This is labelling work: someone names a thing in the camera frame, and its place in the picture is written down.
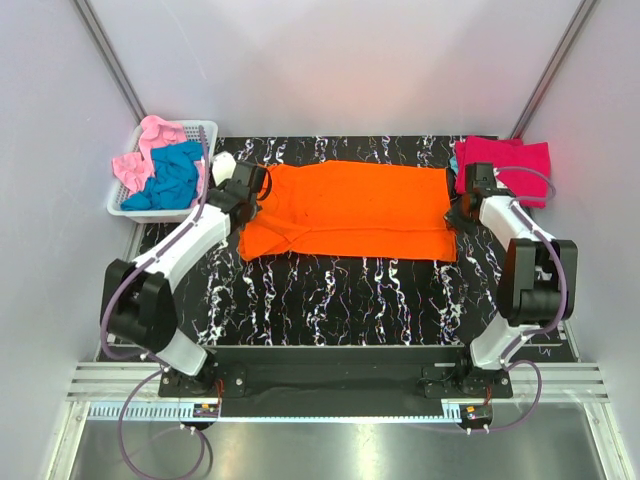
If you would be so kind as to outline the orange t shirt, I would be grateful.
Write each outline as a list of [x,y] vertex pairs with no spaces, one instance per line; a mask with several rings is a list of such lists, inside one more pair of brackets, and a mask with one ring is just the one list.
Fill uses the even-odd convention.
[[274,165],[266,198],[239,237],[245,261],[288,252],[453,262],[447,173],[429,167],[330,160]]

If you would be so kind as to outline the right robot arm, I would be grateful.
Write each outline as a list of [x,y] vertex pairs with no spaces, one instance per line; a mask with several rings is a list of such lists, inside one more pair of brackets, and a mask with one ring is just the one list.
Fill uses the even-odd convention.
[[464,192],[445,215],[458,232],[484,226],[506,252],[497,314],[465,347],[448,378],[470,397],[506,380],[513,355],[569,319],[575,306],[578,246],[534,222],[521,205],[524,199],[498,180],[504,171],[491,163],[466,165]]

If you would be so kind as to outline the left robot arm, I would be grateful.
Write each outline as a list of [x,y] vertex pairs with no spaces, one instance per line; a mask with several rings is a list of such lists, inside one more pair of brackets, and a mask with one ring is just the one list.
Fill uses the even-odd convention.
[[112,334],[134,344],[181,375],[196,396],[216,387],[216,359],[181,331],[174,291],[209,250],[254,219],[272,188],[265,167],[237,162],[226,152],[212,167],[215,186],[176,229],[134,260],[109,264],[100,320],[102,341]]

